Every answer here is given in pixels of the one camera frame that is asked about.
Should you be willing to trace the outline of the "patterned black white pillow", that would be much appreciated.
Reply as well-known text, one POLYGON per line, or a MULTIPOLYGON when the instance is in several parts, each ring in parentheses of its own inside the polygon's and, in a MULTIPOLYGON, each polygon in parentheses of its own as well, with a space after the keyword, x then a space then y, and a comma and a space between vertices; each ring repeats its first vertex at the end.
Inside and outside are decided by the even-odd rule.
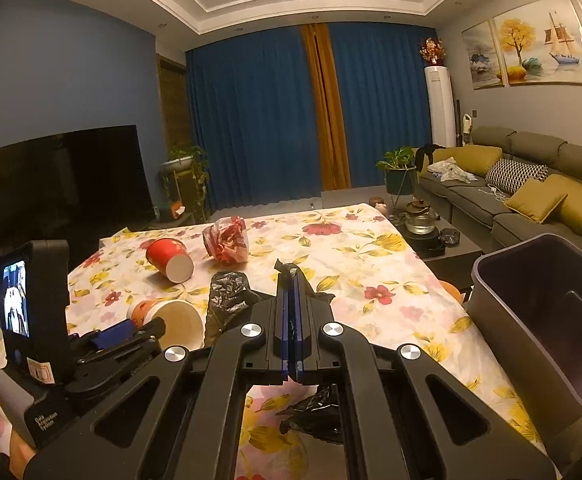
POLYGON ((543 182, 548 177, 546 165, 520 162, 515 159, 500 159, 486 174, 485 182, 508 195, 515 194, 527 180, 543 182))

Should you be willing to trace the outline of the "floral tablecloth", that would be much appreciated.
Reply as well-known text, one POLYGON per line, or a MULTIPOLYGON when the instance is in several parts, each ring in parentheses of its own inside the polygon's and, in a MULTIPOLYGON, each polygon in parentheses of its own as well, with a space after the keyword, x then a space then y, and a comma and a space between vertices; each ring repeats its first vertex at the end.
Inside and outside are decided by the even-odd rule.
MULTIPOLYGON (((243 272, 269 299, 213 347, 162 350, 151 337, 79 360, 67 388, 78 416, 33 448, 0 405, 0 479, 551 479, 552 461, 464 308, 369 206, 245 220, 246 263, 207 255, 206 226, 120 232, 67 274, 66 327, 79 336, 129 320, 147 299, 180 299, 204 322, 211 278, 243 272), (147 260, 154 240, 183 242, 195 264, 175 284, 147 260), (270 405, 319 385, 281 379, 275 353, 280 260, 332 295, 342 444, 291 430, 270 405)), ((6 367, 4 337, 0 370, 6 367)))

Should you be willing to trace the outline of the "white clothes on sofa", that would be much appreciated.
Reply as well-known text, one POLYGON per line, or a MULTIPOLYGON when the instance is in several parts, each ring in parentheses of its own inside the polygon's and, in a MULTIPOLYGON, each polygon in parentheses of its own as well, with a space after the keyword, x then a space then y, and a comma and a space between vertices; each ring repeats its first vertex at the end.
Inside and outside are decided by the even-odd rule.
POLYGON ((478 180, 474 174, 460 168, 454 157, 440 160, 440 162, 433 162, 428 166, 428 173, 433 174, 441 182, 459 181, 470 184, 478 180))

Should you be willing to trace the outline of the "mustard yellow cushion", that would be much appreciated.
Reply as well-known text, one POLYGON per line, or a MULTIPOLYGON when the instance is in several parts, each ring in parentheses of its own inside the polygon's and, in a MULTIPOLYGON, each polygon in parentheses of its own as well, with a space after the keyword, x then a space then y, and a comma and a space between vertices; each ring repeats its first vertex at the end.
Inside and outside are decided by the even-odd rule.
POLYGON ((566 197, 565 192, 559 188, 553 188, 548 182, 527 180, 514 195, 506 200, 505 206, 532 222, 542 224, 566 197))
POLYGON ((438 148, 433 152, 433 162, 454 158, 460 169, 479 177, 485 177, 502 157, 503 150, 497 146, 474 144, 461 148, 438 148))

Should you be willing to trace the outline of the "glass teapot on tray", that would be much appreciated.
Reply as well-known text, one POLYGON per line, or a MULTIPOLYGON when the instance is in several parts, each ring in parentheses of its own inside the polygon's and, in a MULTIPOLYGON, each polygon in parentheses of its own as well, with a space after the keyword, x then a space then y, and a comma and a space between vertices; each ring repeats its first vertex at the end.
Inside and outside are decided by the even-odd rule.
POLYGON ((422 259, 442 256, 445 245, 435 224, 436 216, 425 200, 414 198, 405 206, 403 236, 422 259))

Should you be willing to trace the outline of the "artificial flower bouquet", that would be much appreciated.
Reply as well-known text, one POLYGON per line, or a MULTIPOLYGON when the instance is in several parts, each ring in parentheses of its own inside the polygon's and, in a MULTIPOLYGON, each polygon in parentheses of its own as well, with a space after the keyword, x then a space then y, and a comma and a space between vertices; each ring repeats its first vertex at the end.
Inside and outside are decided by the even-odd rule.
POLYGON ((446 56, 445 48, 440 39, 427 38, 420 47, 420 55, 431 66, 442 66, 446 56))

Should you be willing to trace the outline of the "tree and sailboat painting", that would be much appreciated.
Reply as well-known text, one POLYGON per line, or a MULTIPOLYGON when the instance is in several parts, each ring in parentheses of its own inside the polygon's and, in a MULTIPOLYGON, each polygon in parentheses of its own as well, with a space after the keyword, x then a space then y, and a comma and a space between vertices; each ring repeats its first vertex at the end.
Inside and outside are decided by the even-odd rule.
POLYGON ((571 0, 536 0, 493 18, 508 84, 582 86, 582 24, 571 0))

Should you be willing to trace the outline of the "black flat television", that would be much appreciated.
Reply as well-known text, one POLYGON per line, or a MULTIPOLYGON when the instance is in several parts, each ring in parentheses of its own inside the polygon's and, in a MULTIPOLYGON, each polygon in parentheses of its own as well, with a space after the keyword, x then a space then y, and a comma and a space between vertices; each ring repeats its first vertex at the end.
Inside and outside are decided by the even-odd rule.
POLYGON ((30 240, 66 240, 70 266, 101 238, 154 218, 133 125, 42 136, 0 148, 0 259, 30 240))

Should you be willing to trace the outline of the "black plastic bag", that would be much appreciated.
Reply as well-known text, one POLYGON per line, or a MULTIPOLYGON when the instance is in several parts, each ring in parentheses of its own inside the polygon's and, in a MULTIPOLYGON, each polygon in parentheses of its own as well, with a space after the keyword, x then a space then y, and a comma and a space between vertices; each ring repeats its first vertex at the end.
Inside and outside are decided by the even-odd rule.
MULTIPOLYGON (((248 277, 239 271, 217 272, 211 278, 205 315, 204 347, 213 347, 226 330, 248 322, 252 307, 269 299, 251 289, 248 277)), ((319 385, 310 396, 294 404, 270 405, 279 420, 281 434, 294 430, 331 444, 342 444, 339 398, 335 385, 319 385)))

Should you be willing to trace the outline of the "small red paper cup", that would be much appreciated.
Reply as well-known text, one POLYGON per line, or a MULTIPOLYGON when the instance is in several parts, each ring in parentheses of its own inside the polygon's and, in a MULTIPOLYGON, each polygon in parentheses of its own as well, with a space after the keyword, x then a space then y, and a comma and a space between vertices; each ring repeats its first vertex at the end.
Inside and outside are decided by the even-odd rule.
POLYGON ((175 284, 188 281, 195 270, 185 244, 175 238, 154 240, 146 250, 146 257, 164 278, 175 284))

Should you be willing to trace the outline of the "orange white paper cup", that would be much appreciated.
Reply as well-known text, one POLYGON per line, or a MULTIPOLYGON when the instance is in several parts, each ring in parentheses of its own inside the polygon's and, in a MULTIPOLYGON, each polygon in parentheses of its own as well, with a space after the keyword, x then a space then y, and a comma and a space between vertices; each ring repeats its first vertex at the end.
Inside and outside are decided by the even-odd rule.
POLYGON ((193 351, 203 347, 204 322, 192 304, 180 299, 147 299, 127 309, 127 317, 134 327, 140 328, 154 318, 165 323, 165 333, 159 338, 160 347, 166 350, 172 346, 193 351))

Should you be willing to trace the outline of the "blue window curtain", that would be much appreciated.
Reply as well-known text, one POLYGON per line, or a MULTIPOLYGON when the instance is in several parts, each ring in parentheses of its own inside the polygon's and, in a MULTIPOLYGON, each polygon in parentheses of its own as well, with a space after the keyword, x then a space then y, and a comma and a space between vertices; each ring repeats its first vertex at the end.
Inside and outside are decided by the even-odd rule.
MULTIPOLYGON (((326 24, 337 69, 352 188, 383 180, 387 151, 427 144, 431 122, 421 44, 429 27, 326 24)), ((301 26, 221 40, 186 56, 192 131, 210 164, 213 209, 323 192, 301 26)))

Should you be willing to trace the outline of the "large mustard cushion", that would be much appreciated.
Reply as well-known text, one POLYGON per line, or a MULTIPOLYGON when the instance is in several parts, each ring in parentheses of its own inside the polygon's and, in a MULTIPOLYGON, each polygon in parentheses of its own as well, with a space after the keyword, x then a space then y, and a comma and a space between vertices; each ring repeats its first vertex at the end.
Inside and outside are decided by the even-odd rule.
POLYGON ((545 184, 564 196, 557 208, 557 218, 582 236, 582 183, 560 174, 551 174, 545 184))

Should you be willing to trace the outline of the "mustard yellow cushion far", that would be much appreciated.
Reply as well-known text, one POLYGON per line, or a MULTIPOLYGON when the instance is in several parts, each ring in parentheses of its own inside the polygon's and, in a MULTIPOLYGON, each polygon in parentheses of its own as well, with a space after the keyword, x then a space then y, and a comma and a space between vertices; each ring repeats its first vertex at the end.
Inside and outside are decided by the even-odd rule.
POLYGON ((433 162, 454 158, 460 169, 479 177, 485 177, 502 157, 503 150, 497 146, 474 144, 461 148, 438 148, 433 152, 433 162))

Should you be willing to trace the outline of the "orange centre curtain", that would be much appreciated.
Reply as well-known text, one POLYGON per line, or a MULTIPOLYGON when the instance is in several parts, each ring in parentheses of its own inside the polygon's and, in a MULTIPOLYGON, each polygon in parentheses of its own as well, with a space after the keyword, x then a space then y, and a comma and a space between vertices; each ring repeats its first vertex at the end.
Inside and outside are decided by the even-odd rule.
POLYGON ((314 97, 320 177, 324 191, 352 188, 337 69, 326 24, 301 26, 314 97))

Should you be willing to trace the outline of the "crumpled red white wrapper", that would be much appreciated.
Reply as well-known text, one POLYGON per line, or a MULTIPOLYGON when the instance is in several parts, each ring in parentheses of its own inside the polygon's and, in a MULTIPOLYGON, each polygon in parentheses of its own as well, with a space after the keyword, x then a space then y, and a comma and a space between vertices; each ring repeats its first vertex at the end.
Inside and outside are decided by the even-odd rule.
POLYGON ((207 255, 221 264, 246 263, 249 239, 245 220, 239 216, 220 218, 202 232, 207 255))

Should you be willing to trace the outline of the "small landscape painting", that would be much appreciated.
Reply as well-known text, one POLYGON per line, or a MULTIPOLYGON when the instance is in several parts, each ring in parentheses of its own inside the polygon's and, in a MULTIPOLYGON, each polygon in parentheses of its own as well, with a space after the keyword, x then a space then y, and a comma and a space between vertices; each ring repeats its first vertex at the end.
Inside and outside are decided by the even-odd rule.
POLYGON ((472 88, 503 87, 500 59, 490 22, 483 21, 463 30, 462 42, 468 56, 472 88))

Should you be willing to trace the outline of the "white standing air conditioner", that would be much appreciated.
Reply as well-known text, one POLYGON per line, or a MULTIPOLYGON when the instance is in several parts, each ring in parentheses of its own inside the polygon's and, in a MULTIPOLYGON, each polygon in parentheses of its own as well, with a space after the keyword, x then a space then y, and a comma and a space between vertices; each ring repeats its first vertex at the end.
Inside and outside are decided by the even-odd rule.
POLYGON ((425 68, 432 143, 443 148, 456 146, 456 122, 451 77, 448 69, 440 65, 425 68))

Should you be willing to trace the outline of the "white bowl plant on stand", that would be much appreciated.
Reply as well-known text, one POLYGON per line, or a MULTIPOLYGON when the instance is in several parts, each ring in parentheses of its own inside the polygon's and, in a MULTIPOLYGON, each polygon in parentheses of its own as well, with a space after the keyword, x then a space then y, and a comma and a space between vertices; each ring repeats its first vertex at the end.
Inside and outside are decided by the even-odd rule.
POLYGON ((169 203, 179 205, 192 214, 197 223, 209 218, 209 161, 199 145, 190 144, 169 151, 169 159, 161 165, 160 174, 169 203))

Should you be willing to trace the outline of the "grey sectional sofa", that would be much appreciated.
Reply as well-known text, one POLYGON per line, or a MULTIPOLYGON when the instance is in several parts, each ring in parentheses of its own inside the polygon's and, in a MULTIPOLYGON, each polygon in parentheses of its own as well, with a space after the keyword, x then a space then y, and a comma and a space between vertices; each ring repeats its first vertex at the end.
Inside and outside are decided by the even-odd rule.
POLYGON ((483 252, 542 233, 582 250, 582 146, 556 136, 479 127, 425 159, 416 195, 483 252))

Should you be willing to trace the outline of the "green potted floor plant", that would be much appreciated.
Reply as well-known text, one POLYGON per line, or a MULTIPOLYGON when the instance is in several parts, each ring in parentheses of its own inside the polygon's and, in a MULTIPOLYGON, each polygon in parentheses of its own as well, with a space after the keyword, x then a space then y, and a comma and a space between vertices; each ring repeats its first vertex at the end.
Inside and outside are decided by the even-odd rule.
POLYGON ((410 146, 387 151, 376 162, 376 167, 384 173, 385 188, 390 195, 411 195, 417 182, 415 152, 410 146))

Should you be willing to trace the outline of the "mustard yellow cushion front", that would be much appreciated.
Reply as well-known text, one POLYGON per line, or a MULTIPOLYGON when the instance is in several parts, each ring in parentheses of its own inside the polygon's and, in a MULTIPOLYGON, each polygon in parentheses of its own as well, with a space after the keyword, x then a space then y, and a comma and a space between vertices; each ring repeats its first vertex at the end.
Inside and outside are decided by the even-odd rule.
POLYGON ((506 200, 505 206, 532 222, 542 224, 566 197, 565 192, 559 188, 553 188, 548 182, 527 180, 514 195, 506 200))

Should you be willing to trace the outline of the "dark grey trash bin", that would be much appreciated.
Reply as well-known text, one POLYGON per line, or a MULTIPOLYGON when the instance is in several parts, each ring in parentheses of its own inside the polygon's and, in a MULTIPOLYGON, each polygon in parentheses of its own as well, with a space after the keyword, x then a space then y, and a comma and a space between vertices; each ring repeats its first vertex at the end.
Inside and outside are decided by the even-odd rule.
POLYGON ((466 310, 538 429, 582 417, 582 250, 550 233, 480 257, 466 310))

